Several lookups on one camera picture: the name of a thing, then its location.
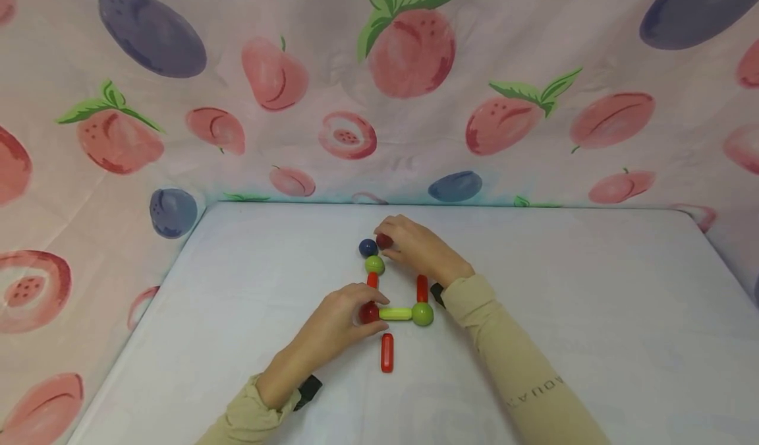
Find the red magnetic stick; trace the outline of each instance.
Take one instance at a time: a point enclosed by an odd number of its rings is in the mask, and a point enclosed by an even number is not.
[[[393,335],[385,333],[381,336],[381,361],[379,366],[383,373],[393,372]]]

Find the magnetic ball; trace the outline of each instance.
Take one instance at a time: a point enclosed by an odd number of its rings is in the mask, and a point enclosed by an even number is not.
[[[435,319],[435,313],[429,303],[420,301],[411,307],[411,321],[419,326],[427,326]]]
[[[383,272],[385,272],[385,263],[380,257],[376,255],[372,255],[372,256],[366,257],[366,261],[364,262],[364,268],[366,269],[367,274],[371,274],[371,272],[376,272],[377,275],[382,275]]]
[[[377,255],[379,252],[378,244],[371,239],[364,239],[361,241],[361,244],[358,245],[358,251],[364,258]]]

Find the red ball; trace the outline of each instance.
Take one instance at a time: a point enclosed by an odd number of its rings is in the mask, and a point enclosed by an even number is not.
[[[380,249],[390,249],[393,246],[393,238],[388,235],[378,234],[378,247]]]

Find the table surface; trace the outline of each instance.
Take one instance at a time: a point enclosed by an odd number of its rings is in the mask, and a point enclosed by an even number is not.
[[[754,444],[759,312],[694,222],[663,210],[217,204],[171,269],[69,444],[193,444],[403,212],[493,284],[614,444]],[[379,288],[415,302],[388,263]],[[468,337],[434,304],[318,371],[271,444],[517,444]]]

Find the blue ball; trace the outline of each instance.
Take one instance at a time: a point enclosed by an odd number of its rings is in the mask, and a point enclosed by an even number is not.
[[[364,257],[377,255],[379,252],[378,244],[371,239],[364,239],[361,244],[358,245],[358,251]]]

